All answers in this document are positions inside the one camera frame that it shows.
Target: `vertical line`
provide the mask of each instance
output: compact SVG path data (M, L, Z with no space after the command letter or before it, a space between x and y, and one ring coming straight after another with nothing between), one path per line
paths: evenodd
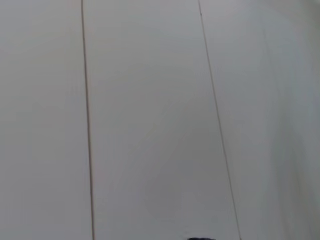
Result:
M231 190L231 196L232 196L232 202L233 202L233 208L234 208L234 214L235 214L235 221L236 221L236 226L237 226L237 229L238 229L239 238L241 240L242 237L241 237L241 232L240 232L239 219L238 219L238 213L237 213L237 208L236 208L236 201L235 201L233 187L232 187L232 184L231 184L230 168L229 168L229 164L228 164L227 151L226 151L226 147L225 147L225 139L224 139L222 126L221 126L221 119L220 119L220 114L219 114L217 94L216 94L216 88L215 88L215 83L214 83L214 78L213 78L213 72L212 72L212 69L211 69L211 61L210 61L210 57L209 57L208 43L207 43L207 37L206 37L206 32L205 32L205 24L204 24L204 19L203 19L200 0L198 0L198 4L199 4L200 16L201 16L201 24L202 24L202 31L203 31L203 36L204 36L206 57L207 57L208 64L209 64L209 71L210 71L210 77L211 77L211 82L212 82L212 89L213 89L213 96L214 96L214 101L215 101L215 108L216 108L217 118L218 118L218 122L219 122L220 135L221 135L221 139L222 139L223 154L224 154L226 170L227 170L227 173L228 173L229 185L230 185L230 190Z
M90 198L91 198L91 228L92 228L92 240L95 240L96 239L95 202L94 202L94 182L93 182L93 167L92 167L93 163L92 163L91 122L90 122L89 83L88 83L88 68L87 68L87 48L86 48L86 33L85 33L84 0L81 0L81 21L82 21L83 57L84 57L86 122L87 122L88 153L89 153L88 155L89 155L89 174L90 174Z

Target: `white surface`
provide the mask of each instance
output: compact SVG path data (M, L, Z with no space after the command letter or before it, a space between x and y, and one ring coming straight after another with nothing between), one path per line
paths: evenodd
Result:
M238 240L198 2L85 19L96 240Z
M260 3L201 0L241 237L319 239L317 18Z
M90 240L80 1L0 1L0 239Z

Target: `dark object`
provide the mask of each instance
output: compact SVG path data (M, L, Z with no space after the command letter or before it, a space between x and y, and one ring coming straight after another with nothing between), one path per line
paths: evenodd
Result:
M188 240L215 240L215 239L211 239L211 238L189 238Z

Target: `white wall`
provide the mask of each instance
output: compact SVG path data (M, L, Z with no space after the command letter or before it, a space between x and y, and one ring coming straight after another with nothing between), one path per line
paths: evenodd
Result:
M0 239L90 240L81 1L0 1Z
M88 0L97 240L239 240L196 0Z
M319 239L319 7L201 6L242 239Z

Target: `thin dark line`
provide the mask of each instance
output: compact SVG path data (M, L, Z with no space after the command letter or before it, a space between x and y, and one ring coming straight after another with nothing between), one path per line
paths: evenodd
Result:
M88 83L88 68L87 68L87 48L86 48L86 33L85 33L84 0L81 0L81 20L82 20L83 56L84 56L86 121L87 121L87 135L88 135L88 153L89 153L90 197L91 197L91 228L92 228L92 240L95 240L96 239L96 233L95 233L95 202L94 202L94 181L93 181L93 167L92 167L93 164L92 164L91 122L90 122L89 83Z
M231 189L232 202L233 202L233 208L234 208L234 214L235 214L235 221L236 221L236 226L238 228L239 238L241 240L242 237L241 237L241 233L240 233L239 219L238 219L238 213L237 213L237 209L236 209L236 201L235 201L234 191L233 191L232 184L231 184L231 177L230 177L230 170L229 170L229 164L228 164L228 158L227 158L227 151L226 151L226 147L225 147L225 139L224 139L222 126L221 126L221 119L220 119L219 108L218 108L217 94L216 94L216 88L215 88L215 83L214 83L213 72L212 72L212 69L211 69L211 61L210 61L210 57L209 57L208 43L207 43L207 37L206 37L206 32L205 32L205 24L204 24L204 19L203 19L200 0L198 0L198 3L199 3L199 10L200 10L200 16L201 16L201 24L202 24L203 36L204 36L206 57L207 57L208 64L209 64L209 71L210 71L210 77L211 77L211 82L212 82L212 89L213 89L213 95L214 95L214 101L215 101L215 108L216 108L218 122L219 122L220 135L221 135L221 139L222 139L222 148L223 148L224 159L225 159L225 164L226 164L226 170L227 170L227 173L228 173L229 184L230 184L230 189Z

